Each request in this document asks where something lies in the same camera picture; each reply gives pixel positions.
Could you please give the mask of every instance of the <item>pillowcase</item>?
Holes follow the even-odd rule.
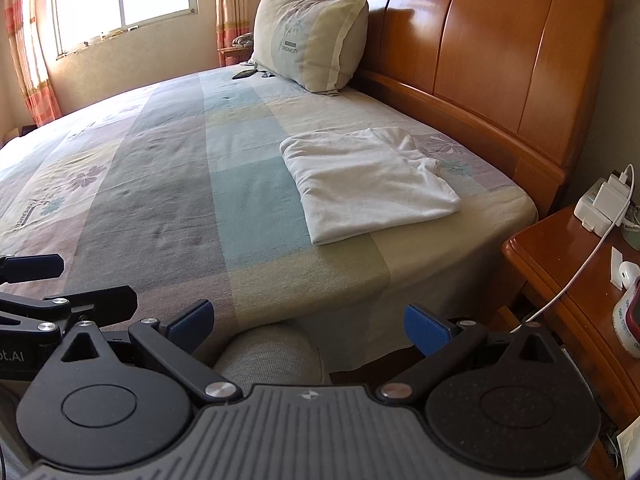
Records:
[[[252,61],[310,92],[353,77],[367,43],[367,0],[260,0]]]

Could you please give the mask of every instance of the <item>window frame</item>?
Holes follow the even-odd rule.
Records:
[[[151,25],[152,23],[164,22],[165,20],[170,20],[178,16],[184,16],[185,14],[198,13],[198,0],[189,0],[189,9],[176,10],[175,12],[170,12],[169,14],[162,14],[160,16],[155,16],[141,22],[127,24],[124,19],[123,0],[118,0],[118,6],[120,7],[120,27],[114,28],[113,30],[105,31],[104,34],[107,38],[119,36],[124,32],[129,32],[130,30],[145,27],[145,25]],[[68,50],[63,50],[62,40],[60,40],[60,26],[58,24],[58,7],[56,5],[56,0],[50,0],[50,10],[53,21],[54,35],[56,38],[56,49],[58,51],[58,58],[65,57],[68,54],[72,54],[78,51],[80,48],[87,46],[87,44],[92,45],[100,41],[101,36],[94,36],[93,38],[87,38],[83,43],[79,43]]]

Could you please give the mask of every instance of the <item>window sill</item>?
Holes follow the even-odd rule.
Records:
[[[127,28],[116,28],[115,30],[110,30],[109,32],[107,32],[102,36],[95,36],[94,38],[91,38],[90,40],[85,41],[84,44],[81,43],[73,47],[72,49],[68,50],[67,52],[62,52],[61,54],[58,54],[58,56],[56,56],[56,61],[63,59],[66,56],[70,56],[71,54],[77,54],[81,50],[85,50],[90,46],[94,46],[95,44],[102,43],[112,38],[117,38],[118,36],[122,36],[127,32],[136,31],[139,28],[146,27],[147,25],[155,25],[156,23],[167,22],[174,18],[178,18],[179,16],[187,16],[187,15],[197,14],[197,13],[198,13],[197,9],[177,10],[176,12],[172,12],[171,14],[164,14],[162,16],[149,18],[148,20],[144,20],[142,22],[133,23],[129,25],[129,27]]]

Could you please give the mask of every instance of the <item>wooden nightstand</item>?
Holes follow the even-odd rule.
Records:
[[[225,57],[225,66],[229,66],[249,61],[251,54],[254,53],[254,48],[252,46],[228,46],[219,48],[218,52]]]
[[[523,293],[536,307],[568,283],[600,240],[582,227],[573,210],[574,206],[562,209],[502,246],[507,261],[526,280]],[[622,430],[640,415],[640,360],[625,352],[613,330],[613,307],[623,291],[610,282],[612,245],[625,260],[640,264],[640,253],[615,228],[567,294],[545,313],[543,322],[560,336]],[[501,309],[496,319],[504,320],[504,314]]]

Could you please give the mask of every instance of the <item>bed sheet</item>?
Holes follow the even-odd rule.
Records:
[[[1,289],[42,297],[128,284],[137,319],[208,298],[216,327],[203,358],[235,333],[300,318],[329,371],[345,370],[406,345],[403,303],[459,310],[455,298],[501,242],[535,220],[523,190],[433,128],[349,88],[321,96],[280,77],[232,80],[241,69],[126,92],[0,150],[0,253],[65,259],[56,280]],[[404,128],[441,160],[462,210],[313,246],[279,143],[380,126]]]

